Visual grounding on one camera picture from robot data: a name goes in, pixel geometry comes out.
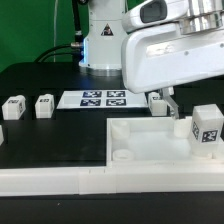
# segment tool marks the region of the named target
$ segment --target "white plastic part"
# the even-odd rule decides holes
[[[125,87],[140,93],[222,75],[223,35],[221,27],[184,36],[177,23],[132,33],[122,45]]]
[[[19,120],[26,110],[25,100],[25,97],[22,95],[9,97],[2,106],[3,119]]]
[[[224,117],[215,104],[194,107],[189,141],[195,155],[217,150]]]
[[[39,96],[35,110],[37,118],[51,118],[54,111],[54,96],[51,94]]]
[[[191,130],[192,118],[177,119],[174,121],[174,135],[178,138],[188,138]]]
[[[127,149],[118,149],[113,152],[114,161],[131,161],[134,159],[134,153]]]
[[[165,0],[167,5],[167,16],[163,20],[151,22],[151,23],[144,23],[141,20],[140,17],[140,10],[142,7],[147,5],[148,3],[153,2],[153,0],[144,1],[142,4],[136,6],[132,10],[128,11],[124,16],[122,20],[123,28],[127,32],[131,32],[137,29],[141,29],[148,26],[154,26],[161,23],[167,23],[169,21],[178,19],[182,16],[184,16],[188,9],[189,4],[188,0]]]
[[[121,44],[127,36],[121,25],[124,13],[125,0],[89,1],[89,34],[81,67],[121,70]]]
[[[2,132],[2,126],[0,125],[0,146],[3,142],[4,142],[4,136],[3,136],[3,132]]]
[[[159,93],[152,92],[148,94],[148,105],[152,116],[167,115],[167,103],[161,99]]]
[[[126,121],[113,121],[111,131],[114,139],[124,139],[130,136],[130,127]]]

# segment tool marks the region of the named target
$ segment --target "black cable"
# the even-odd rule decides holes
[[[41,58],[43,58],[45,55],[53,52],[53,51],[56,51],[56,50],[59,50],[59,49],[64,49],[64,48],[71,48],[71,45],[70,44],[62,44],[62,45],[59,45],[59,46],[56,46],[56,47],[52,47],[50,48],[49,50],[43,52],[34,62],[39,62],[41,60]]]
[[[72,0],[72,11],[73,11],[74,26],[75,26],[75,41],[81,43],[83,42],[83,35],[82,35],[77,0]]]
[[[76,55],[75,53],[76,53],[76,52],[48,54],[48,55],[45,56],[40,62],[44,62],[44,61],[46,61],[46,59],[48,59],[49,57],[58,56],[58,55],[72,55],[72,56],[75,56],[75,55]]]

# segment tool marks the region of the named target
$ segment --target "white block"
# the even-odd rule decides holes
[[[159,93],[156,92],[149,93],[148,104],[152,116],[167,115],[167,103],[161,99]]]
[[[24,96],[12,96],[3,104],[2,112],[4,120],[18,120],[26,110]]]
[[[192,117],[174,121],[174,135],[178,138],[188,138],[191,130]]]
[[[217,150],[224,117],[215,104],[194,107],[189,141],[193,154]]]
[[[39,96],[35,110],[37,118],[51,118],[54,111],[54,96],[51,94]]]
[[[3,132],[2,132],[2,126],[0,125],[0,145],[4,142]]]

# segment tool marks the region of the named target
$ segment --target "white platform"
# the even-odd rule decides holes
[[[112,137],[114,121],[128,122],[124,139]],[[193,156],[188,140],[175,137],[173,127],[172,118],[108,119],[105,167],[1,169],[0,196],[224,191],[223,141],[207,157]],[[115,161],[113,153],[120,149],[133,158],[118,153],[121,160]]]

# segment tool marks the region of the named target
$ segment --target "cable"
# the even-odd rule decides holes
[[[128,12],[128,0],[125,0],[125,10]]]
[[[46,61],[46,59],[48,59],[49,57],[55,57],[55,56],[59,56],[59,55],[76,55],[75,52],[67,52],[67,53],[53,53],[53,54],[48,54],[47,56],[45,56],[40,62],[44,62]]]
[[[52,47],[50,48],[49,50],[43,52],[34,62],[39,62],[41,58],[43,58],[44,56],[46,56],[47,54],[51,53],[51,52],[54,52],[56,50],[59,50],[59,49],[64,49],[64,48],[71,48],[71,45],[70,44],[63,44],[63,45],[59,45],[59,46],[56,46],[56,47]]]
[[[58,16],[58,0],[55,0],[54,3],[54,47],[57,44],[57,16]]]
[[[72,11],[73,11],[73,21],[74,21],[74,28],[75,28],[75,41],[83,42],[83,35],[82,35],[77,0],[72,0]]]

